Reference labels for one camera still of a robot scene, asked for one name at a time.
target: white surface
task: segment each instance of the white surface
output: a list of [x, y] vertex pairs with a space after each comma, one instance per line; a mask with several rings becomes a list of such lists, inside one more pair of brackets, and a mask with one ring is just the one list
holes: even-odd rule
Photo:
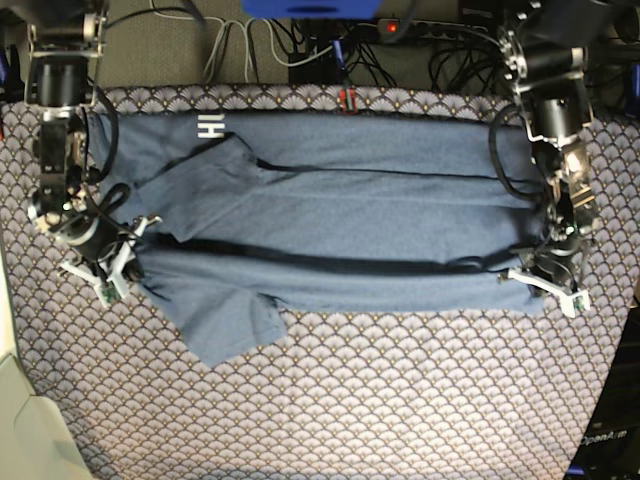
[[35, 392], [17, 360], [0, 362], [0, 478], [91, 480], [56, 404]]
[[4, 252], [0, 252], [0, 358], [7, 353], [15, 352], [10, 305], [7, 277], [5, 275]]

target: white cable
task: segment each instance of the white cable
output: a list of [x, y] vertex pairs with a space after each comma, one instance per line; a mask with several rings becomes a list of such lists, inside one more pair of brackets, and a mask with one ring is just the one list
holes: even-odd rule
[[[149, 7], [150, 8], [157, 8], [155, 5], [155, 1], [154, 0], [149, 0]], [[163, 18], [168, 18], [168, 19], [172, 19], [172, 20], [191, 20], [193, 21], [194, 18], [191, 16], [180, 16], [180, 15], [168, 15], [164, 12], [154, 12], [155, 15], [159, 16], [159, 17], [163, 17]], [[214, 41], [213, 44], [213, 49], [211, 50], [211, 55], [209, 56], [209, 59], [207, 60], [207, 63], [204, 67], [204, 71], [203, 71], [203, 78], [207, 83], [211, 83], [213, 82], [214, 78], [215, 78], [215, 64], [216, 64], [216, 59], [218, 57], [218, 50], [220, 49], [220, 45], [222, 44], [222, 41], [224, 39], [224, 35], [227, 32], [228, 28], [231, 28], [233, 25], [237, 25], [238, 27], [240, 27], [240, 30], [242, 31], [242, 35], [244, 36], [244, 43], [245, 43], [245, 59], [244, 59], [244, 80], [246, 83], [250, 83], [249, 80], [249, 68], [253, 69], [253, 73], [254, 75], [257, 75], [256, 72], [256, 66], [253, 64], [253, 60], [251, 59], [251, 53], [250, 53], [250, 47], [249, 47], [249, 27], [251, 26], [251, 24], [256, 21], [256, 20], [262, 20], [267, 27], [269, 28], [269, 36], [271, 37], [271, 53], [273, 54], [273, 58], [276, 60], [276, 62], [278, 62], [280, 65], [285, 66], [287, 68], [294, 68], [294, 67], [300, 67], [302, 65], [306, 65], [307, 63], [311, 63], [315, 60], [317, 60], [318, 58], [328, 54], [329, 52], [331, 52], [333, 50], [333, 47], [327, 47], [324, 50], [315, 53], [307, 58], [305, 58], [304, 60], [300, 60], [298, 62], [293, 62], [293, 63], [288, 63], [284, 60], [282, 60], [279, 56], [278, 53], [276, 51], [276, 39], [275, 39], [275, 32], [273, 30], [273, 25], [271, 24], [271, 22], [266, 19], [266, 18], [250, 18], [246, 24], [243, 24], [242, 22], [238, 21], [238, 20], [227, 20], [225, 21], [224, 19], [220, 18], [220, 17], [204, 17], [205, 20], [215, 20], [217, 22], [220, 23], [220, 30], [218, 31], [218, 34], [216, 35], [216, 39]]]
[[[155, 0], [149, 0], [149, 8], [153, 8], [156, 9], [158, 8], [156, 6]], [[169, 15], [166, 14], [164, 12], [153, 12], [154, 15], [157, 15], [158, 17], [163, 17], [163, 18], [170, 18], [171, 20], [190, 20], [193, 21], [195, 20], [191, 15]], [[224, 24], [224, 19], [220, 18], [220, 17], [204, 17], [205, 20], [216, 20], [218, 22], [220, 22], [221, 25]]]
[[283, 66], [288, 67], [288, 68], [300, 67], [301, 65], [306, 65], [307, 63], [311, 63], [314, 60], [317, 60], [318, 58], [326, 55], [327, 53], [329, 53], [329, 52], [331, 52], [333, 50], [333, 47], [331, 46], [331, 47], [327, 47], [324, 50], [321, 50], [320, 52], [315, 53], [315, 54], [305, 58], [304, 60], [300, 60], [299, 62], [293, 62], [293, 63], [285, 62], [284, 60], [282, 60], [278, 56], [278, 54], [276, 52], [276, 38], [275, 38], [275, 33], [273, 31], [273, 25], [266, 18], [260, 18], [259, 20], [262, 20], [264, 23], [267, 24], [267, 27], [269, 27], [269, 35], [271, 36], [271, 53], [273, 54], [273, 58], [275, 58], [276, 62], [278, 62], [280, 65], [283, 65]]

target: folded shirt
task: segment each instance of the folded shirt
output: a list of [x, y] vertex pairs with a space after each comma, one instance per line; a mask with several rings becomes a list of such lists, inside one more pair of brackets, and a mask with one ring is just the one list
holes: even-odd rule
[[[141, 285], [202, 361], [285, 334], [310, 311], [514, 309], [542, 301], [496, 271], [543, 216], [497, 180], [481, 124], [313, 113], [228, 113], [224, 139], [196, 114], [120, 117], [113, 170], [132, 187], [119, 221], [160, 215], [137, 255]], [[98, 163], [109, 120], [91, 118]], [[521, 189], [541, 181], [522, 131], [499, 139]]]

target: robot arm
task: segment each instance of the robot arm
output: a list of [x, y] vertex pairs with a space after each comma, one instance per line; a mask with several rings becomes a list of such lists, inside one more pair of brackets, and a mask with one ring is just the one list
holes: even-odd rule
[[[589, 159], [579, 136], [592, 121], [584, 86], [586, 46], [611, 23], [620, 5], [636, 2], [640, 0], [512, 0], [507, 2], [505, 25], [499, 32], [514, 102], [532, 143], [534, 162], [548, 184], [545, 239], [523, 250], [523, 267], [505, 272], [503, 279], [556, 295], [564, 304], [575, 299], [563, 309], [570, 315], [589, 303], [585, 292], [578, 292], [572, 259], [584, 251], [598, 221], [589, 186]], [[138, 238], [136, 228], [147, 222], [139, 219], [132, 229], [118, 226], [104, 212], [109, 205], [95, 205], [87, 185], [95, 185], [104, 175], [87, 171], [82, 122], [75, 116], [77, 107], [93, 105], [96, 100], [95, 82], [90, 86], [87, 78], [90, 60], [95, 60], [93, 78], [97, 80], [107, 0], [0, 0], [2, 6], [30, 22], [31, 65], [25, 100], [44, 110], [36, 152], [42, 173], [30, 216], [40, 230], [55, 235], [79, 254], [86, 267], [83, 275], [91, 277], [101, 299], [117, 298], [109, 292], [121, 294], [122, 282], [109, 282], [127, 264], [118, 254], [123, 248], [130, 251], [132, 238]], [[510, 113], [501, 112], [496, 121]], [[123, 228], [129, 232], [125, 240], [121, 240]], [[564, 285], [569, 278], [567, 289]]]

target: patterned fabric surface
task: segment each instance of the patterned fabric surface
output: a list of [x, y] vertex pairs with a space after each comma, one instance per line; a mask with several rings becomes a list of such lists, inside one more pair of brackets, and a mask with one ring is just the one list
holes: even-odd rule
[[[338, 92], [217, 86], [109, 95], [126, 114], [337, 111]], [[361, 112], [468, 120], [490, 119], [505, 104], [400, 89], [357, 95]], [[603, 219], [586, 265], [594, 308], [584, 317], [564, 318], [553, 299], [539, 317], [287, 311], [285, 339], [208, 369], [142, 296], [105, 311], [82, 281], [58, 276], [68, 252], [26, 214], [39, 170], [37, 116], [23, 104], [4, 114], [0, 217], [19, 350], [97, 478], [562, 478], [639, 273], [636, 125], [595, 121], [584, 133]]]

